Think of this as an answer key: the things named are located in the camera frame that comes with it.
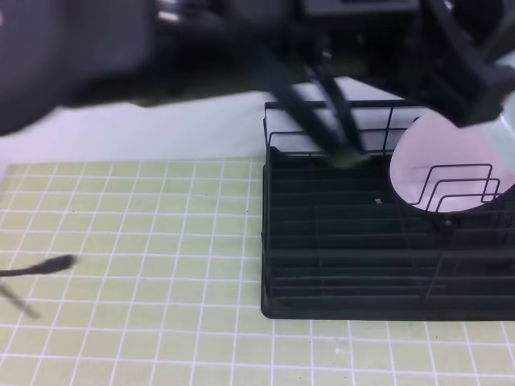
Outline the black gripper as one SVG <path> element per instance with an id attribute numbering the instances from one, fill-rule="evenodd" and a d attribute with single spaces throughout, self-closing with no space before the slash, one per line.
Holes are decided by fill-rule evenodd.
<path id="1" fill-rule="evenodd" d="M 456 125 L 496 119 L 514 90 L 512 1 L 302 1 L 329 34 L 336 73 L 426 106 Z"/>

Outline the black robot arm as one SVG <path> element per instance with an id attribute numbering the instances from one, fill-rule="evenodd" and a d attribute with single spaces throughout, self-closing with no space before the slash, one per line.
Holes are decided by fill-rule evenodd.
<path id="1" fill-rule="evenodd" d="M 257 87 L 322 146 L 356 129 L 347 76 L 459 126 L 514 90 L 511 1 L 4 1 L 1 133 L 60 106 Z"/>

